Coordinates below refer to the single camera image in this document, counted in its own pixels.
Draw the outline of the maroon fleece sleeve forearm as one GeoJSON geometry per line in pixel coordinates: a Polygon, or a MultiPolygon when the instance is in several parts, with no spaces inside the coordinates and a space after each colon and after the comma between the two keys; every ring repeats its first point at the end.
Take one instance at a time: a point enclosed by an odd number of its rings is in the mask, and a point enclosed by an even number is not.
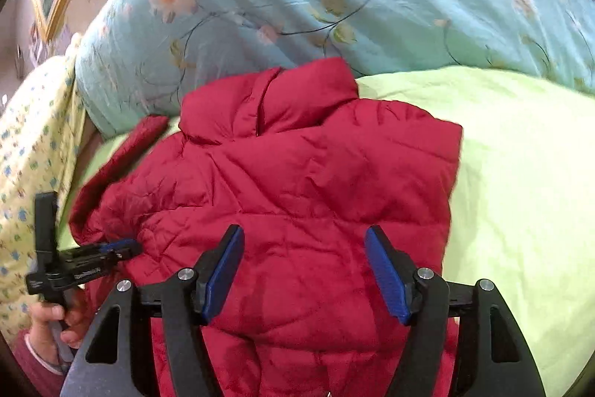
{"type": "Polygon", "coordinates": [[[33,350],[27,330],[18,334],[12,351],[16,362],[41,396],[58,397],[61,394],[65,382],[61,367],[48,364],[33,350]]]}

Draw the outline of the person's left hand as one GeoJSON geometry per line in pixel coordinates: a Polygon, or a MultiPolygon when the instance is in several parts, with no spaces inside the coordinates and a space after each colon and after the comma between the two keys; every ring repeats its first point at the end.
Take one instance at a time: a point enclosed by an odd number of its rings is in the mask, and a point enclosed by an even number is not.
{"type": "Polygon", "coordinates": [[[77,349],[86,336],[92,316],[85,291],[79,287],[71,290],[68,308],[46,301],[35,302],[30,306],[30,347],[41,360],[58,366],[61,364],[58,342],[77,349]]]}

